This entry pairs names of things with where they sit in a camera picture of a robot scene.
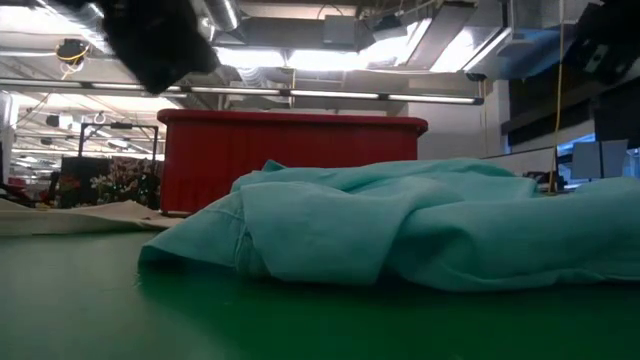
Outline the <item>light blue garment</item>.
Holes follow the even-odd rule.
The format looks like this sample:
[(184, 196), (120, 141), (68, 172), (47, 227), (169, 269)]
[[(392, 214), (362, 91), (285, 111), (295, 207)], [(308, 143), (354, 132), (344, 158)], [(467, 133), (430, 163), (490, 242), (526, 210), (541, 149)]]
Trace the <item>light blue garment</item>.
[(450, 292), (640, 283), (640, 180), (566, 195), (479, 159), (348, 168), (273, 161), (141, 248), (247, 277)]

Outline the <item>red plastic laundry bin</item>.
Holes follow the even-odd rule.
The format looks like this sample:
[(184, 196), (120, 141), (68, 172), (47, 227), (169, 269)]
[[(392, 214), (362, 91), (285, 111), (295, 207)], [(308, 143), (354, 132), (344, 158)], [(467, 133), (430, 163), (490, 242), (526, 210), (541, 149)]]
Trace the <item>red plastic laundry bin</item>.
[(269, 160), (285, 167), (355, 167), (414, 160), (416, 117), (165, 109), (160, 209), (195, 213)]

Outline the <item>dark floral fabric panel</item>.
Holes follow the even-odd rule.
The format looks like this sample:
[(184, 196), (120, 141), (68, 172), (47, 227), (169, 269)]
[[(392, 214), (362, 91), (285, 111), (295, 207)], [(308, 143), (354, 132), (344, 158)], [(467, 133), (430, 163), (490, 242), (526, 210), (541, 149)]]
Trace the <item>dark floral fabric panel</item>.
[(75, 208), (133, 201), (160, 205), (158, 163), (130, 157), (66, 157), (58, 182), (58, 206)]

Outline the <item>long ceiling tube light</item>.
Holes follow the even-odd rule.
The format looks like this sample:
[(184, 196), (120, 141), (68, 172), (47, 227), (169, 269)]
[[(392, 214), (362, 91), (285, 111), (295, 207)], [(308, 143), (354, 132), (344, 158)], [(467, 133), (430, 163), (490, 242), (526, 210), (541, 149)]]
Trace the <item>long ceiling tube light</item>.
[[(37, 80), (18, 79), (0, 77), (0, 89), (11, 89), (13, 91), (44, 91), (69, 94), (120, 94), (131, 93), (137, 96), (155, 96), (145, 90), (140, 84), (129, 83), (103, 83), (88, 81), (66, 81), (66, 80)], [(409, 102), (447, 105), (471, 105), (479, 106), (484, 104), (481, 97), (461, 97), (444, 96), (430, 94), (394, 94), (375, 92), (349, 92), (349, 91), (326, 91), (326, 90), (305, 90), (305, 89), (278, 89), (278, 88), (244, 88), (244, 87), (214, 87), (214, 86), (190, 86), (178, 85), (169, 86), (158, 93), (158, 96), (167, 97), (169, 95), (186, 94), (215, 94), (215, 95), (241, 95), (241, 96), (266, 96), (266, 97), (305, 97), (305, 98), (327, 98), (345, 100), (365, 100), (365, 101), (385, 101), (385, 102)]]

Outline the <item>white bonavita tote bag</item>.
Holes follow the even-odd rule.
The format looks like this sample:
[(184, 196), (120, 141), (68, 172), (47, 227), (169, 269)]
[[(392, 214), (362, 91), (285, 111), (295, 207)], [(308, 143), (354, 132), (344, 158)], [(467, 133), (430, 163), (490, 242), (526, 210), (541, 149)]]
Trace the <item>white bonavita tote bag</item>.
[(182, 222), (133, 201), (72, 209), (28, 208), (0, 199), (0, 236), (164, 230)]

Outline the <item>framed glass panel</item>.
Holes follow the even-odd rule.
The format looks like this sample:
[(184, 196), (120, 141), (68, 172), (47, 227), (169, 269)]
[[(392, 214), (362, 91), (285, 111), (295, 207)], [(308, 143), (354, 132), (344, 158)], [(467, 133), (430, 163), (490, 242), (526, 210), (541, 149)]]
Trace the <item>framed glass panel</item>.
[(542, 147), (529, 149), (525, 151), (512, 152), (509, 154), (496, 155), (485, 157), (485, 161), (493, 163), (507, 163), (507, 162), (546, 162), (550, 161), (551, 157), (557, 152), (555, 147)]

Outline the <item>grey sign on stand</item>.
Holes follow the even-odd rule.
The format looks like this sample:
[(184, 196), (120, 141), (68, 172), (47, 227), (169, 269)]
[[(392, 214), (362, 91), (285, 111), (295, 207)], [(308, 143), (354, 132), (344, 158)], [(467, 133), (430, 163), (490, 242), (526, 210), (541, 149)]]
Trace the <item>grey sign on stand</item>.
[(572, 179), (603, 179), (621, 177), (627, 140), (575, 143), (572, 153)]

